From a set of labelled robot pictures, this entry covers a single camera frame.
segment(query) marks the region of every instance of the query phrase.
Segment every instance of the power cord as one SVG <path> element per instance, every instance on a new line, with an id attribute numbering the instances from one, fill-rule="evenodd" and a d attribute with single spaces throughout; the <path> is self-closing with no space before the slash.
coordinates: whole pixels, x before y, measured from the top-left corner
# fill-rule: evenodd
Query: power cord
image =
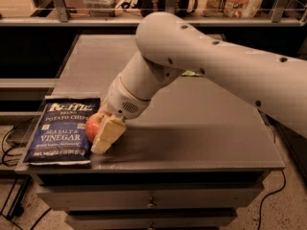
<path id="1" fill-rule="evenodd" d="M 276 134 L 275 134 L 275 131 L 273 130 L 273 128 L 272 128 L 272 126 L 270 125 L 270 122 L 269 122 L 269 121 L 268 121 L 268 122 L 265 121 L 265 124 L 266 124 L 266 126 L 272 131 L 273 142 L 276 144 Z M 283 176 L 283 179 L 284 179 L 282 187 L 281 187 L 280 189 L 276 190 L 276 191 L 273 191 L 273 192 L 268 193 L 267 195 L 265 195 L 265 196 L 262 198 L 261 202 L 260 202 L 260 206 L 259 206 L 259 222 L 258 222 L 258 228 L 257 228 L 258 230 L 260 230 L 260 228 L 261 228 L 261 222 L 262 222 L 262 205 L 263 205 L 264 201 L 266 200 L 267 197 L 272 196 L 272 195 L 275 195 L 275 194 L 281 192 L 281 191 L 286 187 L 287 181 L 286 181 L 285 173 L 284 173 L 283 171 L 281 171 L 281 173 L 282 173 L 282 176 Z"/>
<path id="2" fill-rule="evenodd" d="M 41 214 L 41 216 L 36 220 L 36 222 L 33 224 L 33 226 L 30 228 L 30 230 L 34 230 L 35 227 L 39 224 L 39 222 L 51 211 L 51 208 L 48 208 L 43 214 Z M 7 219 L 6 216 L 4 216 L 1 212 L 1 217 L 3 217 L 5 220 L 9 221 L 11 224 L 13 224 L 14 226 L 16 226 L 19 230 L 24 230 L 22 229 L 18 224 L 16 224 L 15 222 L 13 222 L 10 219 Z"/>
<path id="3" fill-rule="evenodd" d="M 10 129 L 2 138 L 2 142 L 1 142 L 1 149 L 2 149 L 2 157 L 1 157 L 1 162 L 0 162 L 0 165 L 3 164 L 5 165 L 6 167 L 13 167 L 13 166 L 16 166 L 18 161 L 19 161 L 19 158 L 13 158 L 13 159 L 8 159 L 8 160 L 5 160 L 7 156 L 9 157 L 16 157 L 16 156 L 21 156 L 22 154 L 9 154 L 10 151 L 12 150 L 15 150 L 15 149 L 18 149 L 19 146 L 16 145 L 16 146 L 12 146 L 10 147 L 9 149 L 5 150 L 4 149 L 4 142 L 5 140 L 7 139 L 7 137 L 16 129 L 18 129 L 19 127 L 21 127 L 22 125 L 26 124 L 27 122 L 31 121 L 33 118 L 30 118 L 24 122 L 22 122 L 21 124 L 17 125 L 17 126 L 14 126 L 12 129 Z"/>
<path id="4" fill-rule="evenodd" d="M 34 230 L 38 223 L 51 211 L 51 208 L 47 209 L 34 223 L 30 230 Z"/>
<path id="5" fill-rule="evenodd" d="M 1 142 L 1 149 L 3 151 L 3 155 L 1 157 L 1 162 L 0 162 L 0 165 L 3 164 L 7 167 L 11 167 L 11 166 L 15 166 L 16 164 L 9 164 L 9 162 L 13 162 L 13 161 L 19 161 L 19 158 L 13 158 L 13 159 L 9 159 L 9 160 L 5 160 L 5 158 L 7 156 L 9 157 L 15 157 L 15 156 L 20 156 L 22 154 L 9 154 L 10 151 L 14 150 L 14 149 L 17 149 L 19 148 L 18 145 L 16 146 L 12 146 L 10 147 L 9 149 L 4 149 L 4 142 L 6 140 L 6 138 L 9 136 L 9 134 L 11 132 L 13 132 L 14 130 L 16 130 L 17 128 L 19 128 L 20 126 L 22 126 L 23 124 L 31 121 L 33 118 L 30 118 L 24 122 L 22 122 L 21 124 L 19 124 L 18 126 L 14 126 L 12 129 L 10 129 L 5 135 L 4 137 L 2 138 L 2 142 Z M 1 209 L 1 212 L 0 212 L 0 216 L 3 217 L 5 220 L 9 221 L 11 224 L 13 224 L 14 226 L 16 226 L 19 230 L 24 230 L 22 229 L 18 224 L 16 224 L 15 222 L 13 222 L 12 220 L 8 219 L 4 214 L 3 214 L 3 211 L 4 211 L 4 207 Z M 48 208 L 37 220 L 36 222 L 34 223 L 34 225 L 30 228 L 30 230 L 34 230 L 35 227 L 38 225 L 38 223 L 51 211 L 51 208 Z"/>

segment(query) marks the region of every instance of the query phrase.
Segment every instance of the gray table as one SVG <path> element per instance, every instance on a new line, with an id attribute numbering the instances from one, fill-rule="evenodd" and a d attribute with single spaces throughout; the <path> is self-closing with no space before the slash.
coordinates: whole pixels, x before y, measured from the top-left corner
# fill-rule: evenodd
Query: gray table
<path id="1" fill-rule="evenodd" d="M 52 95 L 103 99 L 136 50 L 134 35 L 82 34 Z M 76 229 L 135 229 L 228 224 L 284 168 L 259 112 L 203 77 L 180 77 L 127 125 L 90 168 L 16 171 Z"/>

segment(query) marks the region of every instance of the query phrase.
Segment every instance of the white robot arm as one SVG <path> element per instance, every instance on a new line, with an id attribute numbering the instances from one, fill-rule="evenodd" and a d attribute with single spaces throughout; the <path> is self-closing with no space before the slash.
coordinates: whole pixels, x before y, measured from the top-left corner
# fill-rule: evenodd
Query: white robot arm
<path id="1" fill-rule="evenodd" d="M 147 15 L 137 28 L 136 43 L 139 52 L 106 96 L 106 109 L 113 115 L 138 117 L 160 88 L 191 70 L 307 138 L 305 60 L 214 39 L 167 12 Z M 104 135 L 100 128 L 97 136 Z"/>

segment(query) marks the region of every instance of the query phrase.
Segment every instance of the apple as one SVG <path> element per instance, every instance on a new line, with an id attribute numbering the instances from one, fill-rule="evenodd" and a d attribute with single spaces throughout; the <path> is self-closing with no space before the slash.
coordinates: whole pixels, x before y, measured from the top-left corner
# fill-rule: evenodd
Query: apple
<path id="1" fill-rule="evenodd" d="M 94 113 L 87 119 L 85 123 L 85 134 L 87 136 L 87 139 L 91 143 L 93 143 L 95 136 L 98 133 L 101 123 L 110 116 L 111 116 L 110 113 L 101 111 L 101 112 Z"/>

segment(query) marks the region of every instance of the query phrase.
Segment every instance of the black dot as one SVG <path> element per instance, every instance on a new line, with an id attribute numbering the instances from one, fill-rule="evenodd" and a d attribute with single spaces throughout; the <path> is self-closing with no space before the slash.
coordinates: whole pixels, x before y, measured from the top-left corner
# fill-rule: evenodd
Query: black dot
<path id="1" fill-rule="evenodd" d="M 261 102 L 260 102 L 260 101 L 256 101 L 256 102 L 255 102 L 255 105 L 257 105 L 258 107 L 260 107 L 260 106 L 261 106 Z"/>
<path id="2" fill-rule="evenodd" d="M 279 59 L 280 62 L 286 62 L 288 59 L 286 57 L 282 57 Z"/>
<path id="3" fill-rule="evenodd" d="M 205 74 L 203 68 L 200 69 L 200 72 L 201 72 L 203 75 Z"/>

